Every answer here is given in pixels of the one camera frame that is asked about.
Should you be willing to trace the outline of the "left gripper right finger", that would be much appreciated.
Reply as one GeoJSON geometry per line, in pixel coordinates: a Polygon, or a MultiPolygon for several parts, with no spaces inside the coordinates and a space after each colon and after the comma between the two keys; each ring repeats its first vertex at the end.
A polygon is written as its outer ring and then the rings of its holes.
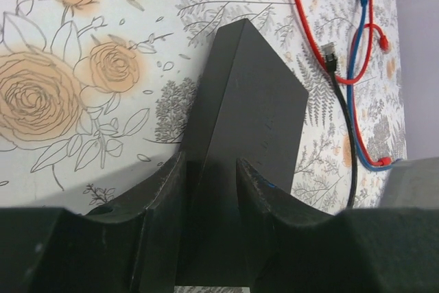
{"type": "Polygon", "coordinates": [[[236,163],[251,292],[437,292],[438,211],[315,209],[236,163]]]}

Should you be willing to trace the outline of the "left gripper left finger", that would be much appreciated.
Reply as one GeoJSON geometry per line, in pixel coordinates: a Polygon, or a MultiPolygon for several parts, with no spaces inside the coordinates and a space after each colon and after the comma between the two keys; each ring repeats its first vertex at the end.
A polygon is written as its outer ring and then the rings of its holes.
{"type": "Polygon", "coordinates": [[[1,210],[2,292],[172,292],[185,213],[185,154],[86,215],[1,210]]]}

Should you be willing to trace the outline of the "black network switch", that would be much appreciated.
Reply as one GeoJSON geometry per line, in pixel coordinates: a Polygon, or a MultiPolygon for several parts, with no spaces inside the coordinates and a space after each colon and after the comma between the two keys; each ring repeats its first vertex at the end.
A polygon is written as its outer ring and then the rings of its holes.
{"type": "Polygon", "coordinates": [[[246,286],[236,162],[290,192],[308,97],[248,19],[218,29],[180,143],[188,211],[177,285],[246,286]]]}

